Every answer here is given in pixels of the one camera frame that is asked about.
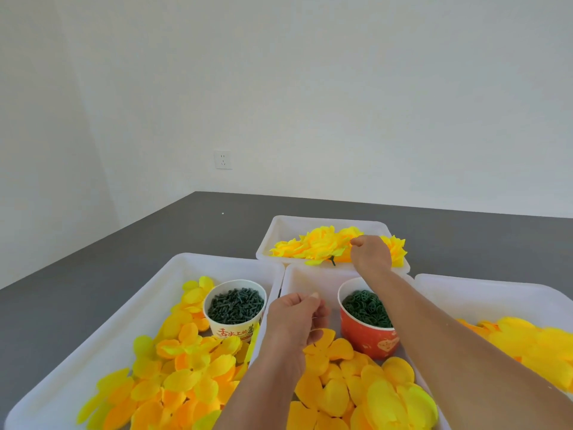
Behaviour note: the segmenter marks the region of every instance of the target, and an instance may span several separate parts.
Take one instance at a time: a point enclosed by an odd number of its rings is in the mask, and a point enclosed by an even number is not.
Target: red paper cup
[[[338,290],[340,331],[354,350],[367,354],[373,360],[385,359],[394,354],[400,344],[396,329],[367,325],[350,315],[342,306],[342,301],[347,296],[363,289],[372,291],[361,277],[348,280],[340,286]]]

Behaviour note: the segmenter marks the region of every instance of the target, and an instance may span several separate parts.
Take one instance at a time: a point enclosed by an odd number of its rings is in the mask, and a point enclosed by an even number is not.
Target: electrical outlet
[[[231,151],[213,151],[216,169],[232,169]]]

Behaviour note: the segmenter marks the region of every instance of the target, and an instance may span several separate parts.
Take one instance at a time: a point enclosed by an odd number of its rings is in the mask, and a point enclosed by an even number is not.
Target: paper cup
[[[372,291],[361,277],[348,280],[340,286],[338,290],[340,331],[354,350],[367,354],[373,360],[385,359],[394,354],[400,344],[396,329],[367,325],[350,315],[342,306],[342,301],[347,296],[363,289]]]
[[[207,315],[209,308],[211,308],[211,302],[213,297],[218,296],[219,294],[225,294],[232,289],[241,289],[241,288],[251,288],[255,289],[259,296],[262,297],[264,300],[262,304],[262,309],[259,313],[245,323],[240,323],[239,325],[223,325],[221,323],[217,323],[215,320],[211,320]],[[261,320],[262,314],[267,306],[267,293],[265,289],[262,288],[261,285],[247,279],[237,279],[237,280],[230,280],[228,282],[223,282],[222,284],[213,288],[209,294],[205,297],[203,302],[203,312],[207,320],[209,320],[209,325],[211,325],[211,332],[217,338],[228,338],[228,337],[239,337],[243,341],[248,341],[253,336],[254,326]]]

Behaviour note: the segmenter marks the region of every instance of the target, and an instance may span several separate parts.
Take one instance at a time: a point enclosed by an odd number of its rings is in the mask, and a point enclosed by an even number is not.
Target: white wall
[[[193,190],[573,217],[573,0],[57,6],[122,226]]]
[[[53,0],[0,0],[0,288],[116,231]]]

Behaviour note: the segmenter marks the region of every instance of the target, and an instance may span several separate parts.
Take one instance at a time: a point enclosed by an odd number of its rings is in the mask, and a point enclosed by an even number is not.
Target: pile of petals
[[[279,241],[270,250],[270,255],[305,259],[308,265],[319,265],[325,260],[331,260],[334,265],[337,262],[351,262],[350,240],[363,234],[355,226],[341,229],[339,232],[335,232],[334,226],[321,226],[307,232],[306,235],[298,236],[299,239]],[[407,253],[404,250],[406,240],[395,236],[380,238],[390,248],[392,267],[403,267],[404,255]]]
[[[104,376],[77,415],[89,430],[209,430],[247,371],[256,340],[202,337],[201,305],[213,288],[208,277],[183,284],[155,339],[135,338],[132,368]]]
[[[382,366],[356,352],[344,338],[323,329],[304,349],[306,371],[290,403],[287,430],[431,429],[438,420],[434,400],[414,383],[403,359]]]
[[[573,393],[573,334],[515,317],[477,325],[458,321],[557,388]]]

